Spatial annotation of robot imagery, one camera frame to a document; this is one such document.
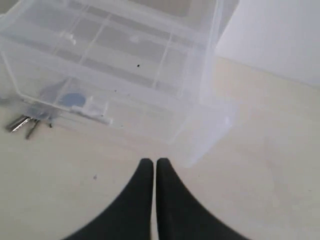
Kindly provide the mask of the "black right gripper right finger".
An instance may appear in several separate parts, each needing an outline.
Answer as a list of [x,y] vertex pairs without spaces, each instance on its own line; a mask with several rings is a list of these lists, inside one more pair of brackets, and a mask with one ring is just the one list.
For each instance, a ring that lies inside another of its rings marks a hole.
[[171,162],[156,162],[156,217],[160,240],[245,240],[212,215],[186,188]]

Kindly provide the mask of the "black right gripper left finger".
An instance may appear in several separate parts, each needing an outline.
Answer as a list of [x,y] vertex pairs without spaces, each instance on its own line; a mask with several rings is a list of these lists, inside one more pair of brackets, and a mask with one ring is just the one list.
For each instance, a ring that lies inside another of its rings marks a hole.
[[67,240],[150,240],[154,165],[140,160],[130,181],[96,218]]

